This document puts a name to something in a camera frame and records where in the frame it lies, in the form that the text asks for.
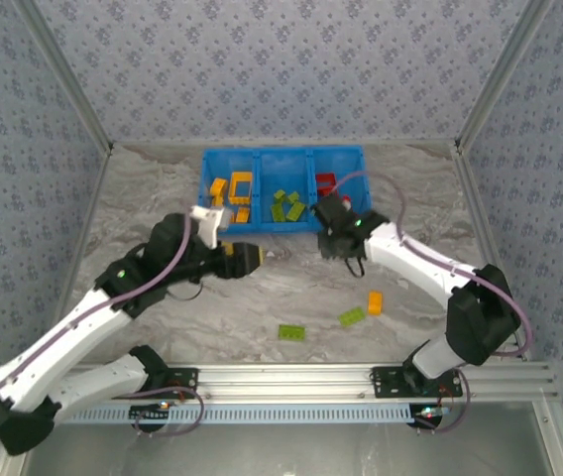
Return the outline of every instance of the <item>blue floral wall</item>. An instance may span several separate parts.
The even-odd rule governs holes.
[[[456,137],[526,0],[39,0],[113,141]]]
[[[101,159],[0,0],[0,363],[53,319]]]
[[[537,358],[563,395],[563,1],[556,1],[469,158]]]

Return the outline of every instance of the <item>cable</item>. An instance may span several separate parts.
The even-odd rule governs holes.
[[[450,424],[442,428],[436,428],[433,424],[431,424],[429,421],[425,421],[423,418],[419,418],[417,416],[414,417],[414,419],[417,422],[424,424],[425,426],[428,426],[430,430],[433,430],[436,433],[446,433],[454,429],[456,426],[458,426],[464,420],[465,415],[469,411],[469,406],[471,405],[471,388],[469,387],[469,381],[464,376],[464,372],[462,372],[462,370],[460,369],[455,369],[455,370],[460,376],[460,379],[462,379],[462,383],[464,385],[464,392],[467,398],[467,401],[464,403],[464,407],[462,407],[462,410],[460,411],[458,417],[454,419]]]
[[[182,384],[178,380],[169,380],[167,385],[170,387],[182,387]],[[181,402],[184,402],[184,395],[182,392],[178,392],[178,397],[180,398]]]
[[[54,345],[58,340],[60,340],[67,332],[74,329],[82,320],[89,317],[94,312],[101,310],[105,307],[109,307],[109,306],[112,306],[114,304],[118,304],[119,302],[123,302],[123,301],[129,300],[129,299],[135,298],[136,296],[141,295],[145,291],[150,290],[155,285],[157,285],[160,281],[162,281],[171,272],[171,270],[173,270],[173,268],[175,268],[175,266],[178,264],[178,262],[182,258],[182,255],[184,255],[184,250],[186,249],[186,245],[189,242],[189,237],[191,235],[191,218],[189,217],[189,215],[187,213],[184,213],[183,216],[184,216],[184,230],[182,232],[182,242],[180,243],[178,250],[176,251],[175,255],[173,255],[173,258],[171,259],[169,264],[166,265],[165,268],[160,273],[158,273],[153,279],[151,279],[150,281],[148,281],[144,285],[137,287],[135,290],[129,291],[128,293],[125,293],[125,294],[120,295],[120,296],[113,297],[109,300],[106,300],[106,301],[100,303],[100,304],[97,304],[97,305],[91,307],[90,309],[84,311],[82,314],[80,314],[75,319],[73,319],[68,324],[68,326],[64,327],[57,334],[55,334],[53,337],[51,337],[50,340],[45,342],[39,349],[37,349],[35,352],[33,352],[32,355],[30,355],[29,357],[24,359],[24,362],[22,362],[5,379],[1,380],[0,381],[0,390],[3,389],[9,382],[12,383],[12,382],[16,381],[19,378],[19,375],[35,359],[37,359],[40,355],[42,355],[44,352],[46,352],[52,345]]]
[[[203,283],[203,282],[200,282],[200,288],[198,288],[197,293],[196,293],[195,295],[193,295],[192,297],[186,297],[185,299],[176,296],[174,293],[172,293],[172,292],[169,291],[169,290],[167,291],[167,294],[168,294],[170,297],[174,298],[175,300],[179,300],[180,302],[187,302],[187,301],[189,301],[189,300],[194,300],[194,299],[196,299],[198,296],[200,296],[200,294],[202,293],[202,290],[203,290],[203,289],[204,289],[204,283]]]
[[[454,404],[454,398],[453,398],[453,393],[451,393],[451,391],[449,389],[447,389],[444,385],[439,385],[438,386],[438,390],[441,393],[445,393],[447,394],[449,397],[451,397],[451,407],[449,407],[449,412],[451,412],[453,410],[453,404]],[[440,397],[438,399],[438,405],[440,407],[442,407],[442,397]]]
[[[345,260],[345,266],[348,267],[348,271],[350,272],[350,274],[352,276],[354,276],[355,278],[363,278],[365,276],[365,268],[363,267],[363,262],[361,261],[361,258],[357,258],[357,263],[359,263],[359,270],[360,270],[360,274],[357,274],[352,267],[350,266],[350,261],[346,258]]]
[[[354,177],[366,177],[367,175],[368,175],[368,173],[366,171],[356,171],[356,172],[352,172],[350,174],[347,174],[346,176],[343,177],[343,179],[341,179],[339,182],[337,182],[337,184],[332,188],[330,193],[335,191],[339,186],[341,186],[343,183],[345,183],[349,179],[353,179]],[[460,270],[458,268],[453,268],[451,265],[448,265],[448,264],[443,263],[439,260],[436,260],[432,256],[428,256],[425,253],[423,253],[422,251],[418,250],[416,247],[412,246],[408,242],[407,238],[405,237],[404,232],[402,231],[402,220],[404,219],[404,213],[405,213],[405,210],[407,208],[407,199],[404,196],[404,193],[402,192],[402,190],[400,189],[400,186],[398,186],[398,183],[393,178],[385,177],[385,179],[395,189],[396,194],[398,195],[398,199],[400,200],[400,212],[398,213],[398,218],[396,219],[396,224],[395,224],[396,225],[396,234],[398,235],[398,239],[400,240],[400,243],[402,243],[402,245],[407,250],[409,250],[411,253],[416,255],[418,258],[421,258],[421,259],[427,261],[428,263],[431,263],[432,265],[435,265],[438,268],[442,268],[443,270],[448,271],[452,274],[455,274],[455,275],[461,276],[463,278],[466,278],[468,280],[471,280],[471,281],[477,283],[478,285],[486,288],[487,290],[495,293],[497,296],[499,296],[501,299],[503,299],[512,308],[512,310],[515,312],[517,317],[519,317],[519,320],[521,321],[521,325],[523,325],[524,330],[526,332],[526,340],[524,341],[523,345],[521,345],[516,350],[510,351],[510,352],[494,352],[493,355],[496,355],[496,356],[499,356],[499,357],[517,357],[517,356],[523,354],[524,352],[526,352],[528,350],[528,348],[532,345],[532,343],[534,341],[534,336],[533,336],[533,333],[532,333],[532,327],[530,326],[530,321],[528,320],[528,316],[526,316],[526,314],[521,309],[519,304],[517,304],[513,300],[513,298],[510,297],[509,295],[507,295],[503,290],[501,290],[500,288],[498,288],[494,284],[489,283],[487,280],[484,280],[484,279],[480,278],[479,276],[474,275],[473,273],[469,273],[468,271]]]
[[[202,397],[200,397],[200,394],[198,394],[195,390],[190,389],[188,387],[178,387],[178,386],[176,386],[176,387],[165,387],[163,389],[147,390],[146,392],[138,392],[136,394],[123,395],[123,396],[121,396],[121,398],[140,399],[142,397],[151,397],[153,395],[163,394],[164,392],[179,392],[179,393],[190,394],[192,397],[194,397],[200,403],[200,412],[198,413],[198,417],[195,419],[195,421],[192,424],[190,424],[189,426],[187,426],[183,429],[177,429],[177,430],[174,430],[174,431],[166,431],[164,433],[149,433],[149,432],[142,431],[141,428],[139,427],[140,421],[141,421],[141,419],[143,419],[143,415],[146,413],[145,411],[142,411],[136,416],[136,419],[134,420],[134,428],[136,429],[136,431],[139,434],[146,434],[149,437],[154,437],[154,436],[156,436],[156,437],[166,437],[166,436],[182,436],[184,434],[191,433],[196,428],[198,428],[200,426],[200,424],[202,423],[202,419],[204,418],[204,401],[202,400]]]

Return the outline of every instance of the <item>aluminum frame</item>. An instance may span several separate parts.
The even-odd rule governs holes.
[[[389,402],[411,404],[436,399],[376,399],[370,380],[374,367],[399,363],[355,364],[168,364],[195,367],[199,372],[197,391],[209,404],[358,404]],[[94,369],[79,365],[73,372]],[[463,369],[471,387],[473,403],[542,402],[559,395],[553,372],[544,362],[491,362],[482,367]],[[160,399],[116,400],[155,402]]]

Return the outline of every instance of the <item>green lego brick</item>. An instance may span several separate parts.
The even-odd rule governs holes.
[[[365,313],[363,312],[363,309],[361,307],[350,309],[339,316],[339,322],[341,322],[341,325],[343,325],[344,327],[356,324],[363,319],[365,319]]]
[[[303,213],[304,209],[305,209],[305,205],[300,201],[296,201],[288,211],[288,214],[285,216],[285,219],[288,221],[297,221],[301,216],[301,213]]]
[[[296,191],[294,191],[293,193],[291,193],[291,194],[287,197],[287,200],[288,200],[290,203],[295,203],[295,202],[299,201],[299,193],[296,192]]]
[[[275,203],[283,203],[285,201],[285,191],[281,188],[273,194]]]
[[[275,223],[285,221],[285,216],[283,216],[283,205],[281,203],[271,205],[271,213],[273,214],[273,221]]]
[[[302,342],[305,339],[305,327],[300,325],[281,324],[278,336],[280,340],[295,340]]]

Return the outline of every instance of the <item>orange lego brick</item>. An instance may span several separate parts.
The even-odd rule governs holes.
[[[235,218],[236,223],[248,223],[249,222],[249,213],[251,212],[250,208],[246,208],[241,206],[238,208],[238,216]]]
[[[211,185],[211,196],[223,196],[229,183],[224,178],[216,178]]]
[[[383,293],[370,291],[368,298],[368,314],[379,315],[383,310]]]
[[[236,196],[238,183],[245,181],[249,184],[249,194],[246,196]],[[250,172],[234,172],[231,174],[231,186],[229,187],[229,203],[232,205],[250,205],[251,187],[253,185],[253,174]]]

